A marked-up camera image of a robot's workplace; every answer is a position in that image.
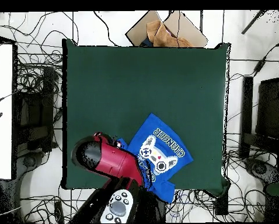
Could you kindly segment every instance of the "blue cloth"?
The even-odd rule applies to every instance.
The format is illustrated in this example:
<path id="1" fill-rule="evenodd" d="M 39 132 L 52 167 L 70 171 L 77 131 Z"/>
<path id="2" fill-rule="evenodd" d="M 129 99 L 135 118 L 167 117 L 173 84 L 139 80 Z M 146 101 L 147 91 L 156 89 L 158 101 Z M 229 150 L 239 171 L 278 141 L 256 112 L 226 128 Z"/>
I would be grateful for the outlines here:
<path id="1" fill-rule="evenodd" d="M 118 141 L 127 146 L 123 139 Z M 137 155 L 145 188 L 161 200 L 171 203 L 175 185 L 168 180 L 193 161 L 179 136 L 151 113 L 124 149 Z"/>

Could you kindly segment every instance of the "black cable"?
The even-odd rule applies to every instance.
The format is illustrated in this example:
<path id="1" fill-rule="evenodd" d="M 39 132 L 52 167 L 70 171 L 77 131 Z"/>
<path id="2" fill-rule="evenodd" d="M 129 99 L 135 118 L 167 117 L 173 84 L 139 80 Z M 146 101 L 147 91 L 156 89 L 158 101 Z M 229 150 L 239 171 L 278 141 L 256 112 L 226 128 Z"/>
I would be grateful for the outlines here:
<path id="1" fill-rule="evenodd" d="M 80 193 L 79 193 L 79 196 L 78 196 L 78 198 L 77 198 L 77 201 L 76 201 L 76 208 L 77 208 L 77 210 L 78 210 L 77 203 L 78 203 L 79 198 L 81 197 L 81 192 L 82 192 L 82 189 L 81 189 L 81 191 L 80 191 Z"/>
<path id="2" fill-rule="evenodd" d="M 93 12 L 94 12 L 95 16 L 97 16 L 97 17 L 104 23 L 104 25 L 106 26 L 106 28 L 107 28 L 107 36 L 108 36 L 108 38 L 109 38 L 109 41 L 112 42 L 112 43 L 114 44 L 114 46 L 118 46 L 118 45 L 115 44 L 115 43 L 110 39 L 110 37 L 109 37 L 109 27 L 108 27 L 108 25 L 105 23 L 104 20 L 102 20 L 102 18 L 101 18 L 100 16 L 98 16 L 98 15 L 96 14 L 95 11 L 93 11 Z"/>
<path id="3" fill-rule="evenodd" d="M 268 52 L 267 54 L 256 64 L 255 68 L 254 68 L 254 71 L 255 71 L 255 75 L 254 77 L 258 74 L 258 72 L 261 71 L 262 67 L 264 67 L 265 63 L 266 63 L 266 58 L 268 56 L 268 54 L 273 50 L 275 49 L 276 47 L 279 47 L 279 43 L 276 44 L 274 47 L 272 47 Z"/>
<path id="4" fill-rule="evenodd" d="M 180 29 L 180 11 L 179 11 L 178 32 L 177 32 L 177 43 L 178 43 L 178 47 L 180 47 L 180 46 L 179 46 L 179 42 L 178 42 L 179 29 Z"/>
<path id="5" fill-rule="evenodd" d="M 243 112 L 243 111 L 241 111 L 240 113 L 237 113 L 235 116 L 229 118 L 229 119 L 227 120 L 227 123 L 228 123 L 231 119 L 233 119 L 233 118 L 235 118 L 236 116 L 242 114 L 242 112 Z"/>

